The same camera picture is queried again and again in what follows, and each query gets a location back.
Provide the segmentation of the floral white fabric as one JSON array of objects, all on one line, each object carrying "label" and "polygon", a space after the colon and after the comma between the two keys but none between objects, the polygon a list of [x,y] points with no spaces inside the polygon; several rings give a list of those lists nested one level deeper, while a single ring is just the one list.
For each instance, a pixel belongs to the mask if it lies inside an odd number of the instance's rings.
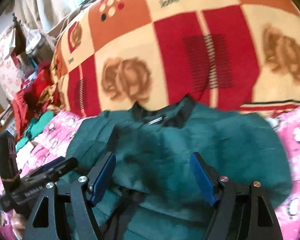
[{"label": "floral white fabric", "polygon": [[22,83],[21,70],[11,57],[14,49],[11,46],[12,42],[15,42],[15,31],[10,25],[0,34],[0,85],[10,101],[20,90]]}]

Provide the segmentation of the dark green puffer jacket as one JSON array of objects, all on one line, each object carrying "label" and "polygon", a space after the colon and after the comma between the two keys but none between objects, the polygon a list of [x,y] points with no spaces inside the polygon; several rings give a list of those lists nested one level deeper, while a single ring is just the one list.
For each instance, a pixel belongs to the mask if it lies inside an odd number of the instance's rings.
[{"label": "dark green puffer jacket", "polygon": [[211,109],[189,96],[158,111],[135,104],[128,111],[85,119],[66,151],[78,167],[60,183],[87,175],[107,152],[116,155],[116,167],[93,213],[98,224],[106,225],[124,197],[136,195],[136,210],[121,239],[203,237],[212,209],[190,169],[193,152],[235,183],[259,181],[273,207],[292,191],[286,153],[264,118]]}]

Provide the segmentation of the pink penguin blanket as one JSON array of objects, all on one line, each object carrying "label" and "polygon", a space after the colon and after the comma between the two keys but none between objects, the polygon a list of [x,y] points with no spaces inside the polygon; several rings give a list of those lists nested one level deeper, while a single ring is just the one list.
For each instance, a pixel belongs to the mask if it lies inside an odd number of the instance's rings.
[{"label": "pink penguin blanket", "polygon": [[[73,140],[84,118],[61,111],[36,127],[39,134],[33,140],[17,143],[17,165],[24,177],[34,169],[60,156]],[[281,140],[292,172],[292,192],[275,210],[284,239],[300,238],[300,106],[267,122]]]}]

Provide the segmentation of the red orange rose blanket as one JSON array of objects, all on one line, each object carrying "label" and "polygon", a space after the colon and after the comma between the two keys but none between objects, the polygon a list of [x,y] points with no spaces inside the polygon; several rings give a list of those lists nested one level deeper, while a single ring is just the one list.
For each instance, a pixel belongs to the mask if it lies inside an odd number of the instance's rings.
[{"label": "red orange rose blanket", "polygon": [[97,0],[62,32],[50,71],[80,116],[185,95],[274,116],[300,106],[300,12],[292,0]]}]

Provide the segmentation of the beige curtain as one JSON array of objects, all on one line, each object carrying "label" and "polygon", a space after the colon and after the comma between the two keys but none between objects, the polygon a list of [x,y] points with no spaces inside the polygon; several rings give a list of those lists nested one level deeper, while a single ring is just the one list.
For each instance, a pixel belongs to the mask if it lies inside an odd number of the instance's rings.
[{"label": "beige curtain", "polygon": [[57,37],[79,14],[85,0],[13,0],[12,12],[31,29]]}]

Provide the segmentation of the green garment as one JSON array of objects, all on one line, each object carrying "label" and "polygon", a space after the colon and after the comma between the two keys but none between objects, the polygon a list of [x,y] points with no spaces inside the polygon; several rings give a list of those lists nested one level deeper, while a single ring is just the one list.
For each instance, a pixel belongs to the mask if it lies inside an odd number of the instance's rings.
[{"label": "green garment", "polygon": [[55,114],[52,111],[43,113],[39,119],[32,118],[29,126],[25,129],[25,132],[21,139],[16,144],[16,151],[18,152],[29,141],[33,140],[36,136],[41,134],[47,124],[53,119]]}]

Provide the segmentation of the red clothes pile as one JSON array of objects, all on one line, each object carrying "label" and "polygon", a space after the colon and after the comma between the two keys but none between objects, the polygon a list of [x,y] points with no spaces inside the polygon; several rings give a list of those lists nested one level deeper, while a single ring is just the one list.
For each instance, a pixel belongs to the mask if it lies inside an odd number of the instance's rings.
[{"label": "red clothes pile", "polygon": [[50,64],[42,61],[35,74],[33,81],[26,80],[21,84],[21,90],[11,102],[17,139],[23,137],[32,119],[38,119],[48,110],[58,111],[62,107],[57,85],[51,79]]}]

